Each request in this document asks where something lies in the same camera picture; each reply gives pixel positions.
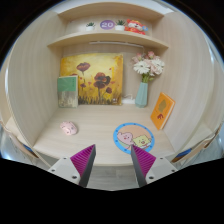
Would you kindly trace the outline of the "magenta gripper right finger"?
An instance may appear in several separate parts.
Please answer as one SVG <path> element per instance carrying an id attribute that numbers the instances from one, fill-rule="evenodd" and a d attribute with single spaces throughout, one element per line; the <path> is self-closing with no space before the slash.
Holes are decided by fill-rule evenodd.
<path id="1" fill-rule="evenodd" d="M 138 185 L 143 187 L 147 184 L 146 175 L 153 166 L 156 157 L 146 152 L 145 150 L 132 145 L 131 158 L 135 169 Z"/>

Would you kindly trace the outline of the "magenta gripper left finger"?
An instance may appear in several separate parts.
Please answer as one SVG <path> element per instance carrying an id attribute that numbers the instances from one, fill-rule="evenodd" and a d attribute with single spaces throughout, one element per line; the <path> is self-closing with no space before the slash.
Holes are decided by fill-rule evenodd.
<path id="1" fill-rule="evenodd" d="M 95 156 L 95 145 L 91 145 L 70 158 L 71 162 L 80 175 L 79 185 L 81 187 L 86 187 L 88 184 Z"/>

